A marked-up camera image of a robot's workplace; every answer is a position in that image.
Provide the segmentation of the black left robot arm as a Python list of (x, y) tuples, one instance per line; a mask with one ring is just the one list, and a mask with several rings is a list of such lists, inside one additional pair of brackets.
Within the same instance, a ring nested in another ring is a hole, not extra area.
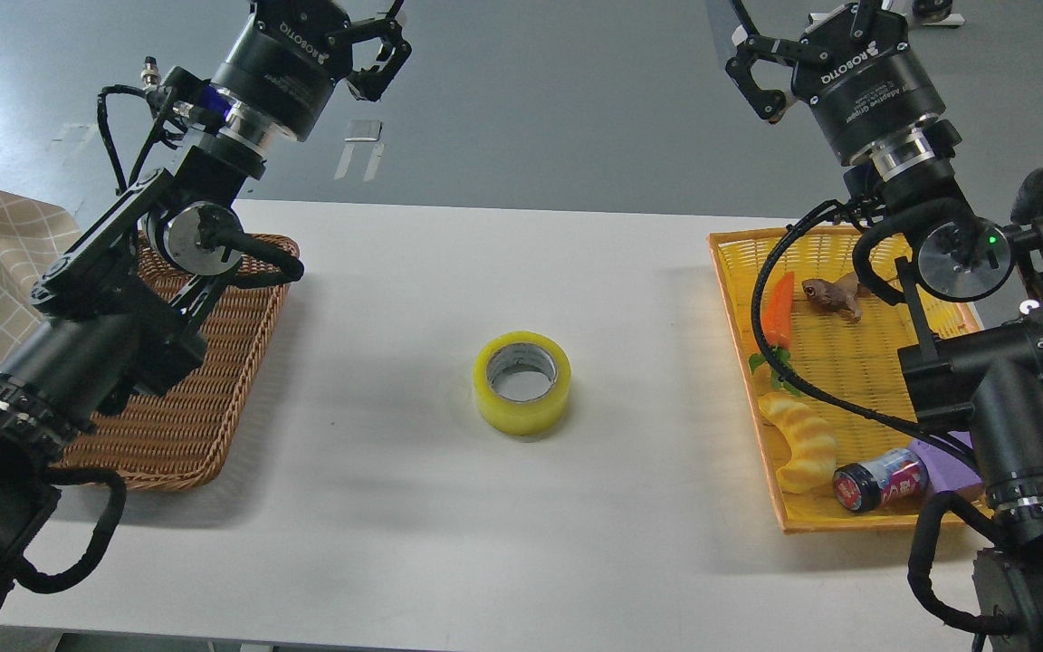
[(253, 1), (214, 77), (146, 58), (98, 96), (117, 201), (34, 282), (42, 325), (0, 364), (0, 610), (16, 587), (68, 590), (100, 565), (127, 486), (62, 469), (63, 450), (134, 395), (165, 396), (207, 358), (226, 290), (305, 268), (232, 208), (274, 138), (310, 136), (337, 84), (377, 101), (411, 54), (401, 1), (353, 20), (335, 1)]

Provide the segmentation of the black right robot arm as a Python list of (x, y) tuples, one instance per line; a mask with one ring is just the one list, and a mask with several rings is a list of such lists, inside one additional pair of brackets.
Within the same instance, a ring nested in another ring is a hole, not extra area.
[[(916, 58), (909, 32), (938, 24), (948, 1), (852, 1), (796, 40), (742, 29), (725, 65), (769, 123), (806, 103), (851, 197), (787, 228), (753, 286), (750, 319), (765, 362), (794, 388), (935, 446), (976, 470), (988, 511), (939, 492), (916, 520), (907, 581), (944, 626), (996, 651), (1043, 651), (1043, 168), (1023, 183), (1010, 223), (973, 211), (952, 158), (960, 135)], [(765, 340), (765, 283), (787, 249), (828, 220), (860, 235), (858, 283), (905, 305), (916, 333), (898, 352), (916, 421), (814, 387)]]

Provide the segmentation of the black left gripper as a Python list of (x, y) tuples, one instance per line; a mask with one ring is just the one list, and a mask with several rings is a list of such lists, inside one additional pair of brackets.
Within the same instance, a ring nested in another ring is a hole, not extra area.
[(336, 32), (336, 43), (350, 48), (380, 41), (372, 65), (344, 78), (353, 98), (377, 102), (411, 55), (403, 37), (404, 4), (392, 1), (381, 16), (351, 24), (335, 1), (250, 1), (248, 22), (212, 84), (302, 143), (351, 66), (351, 55), (331, 46), (328, 34)]

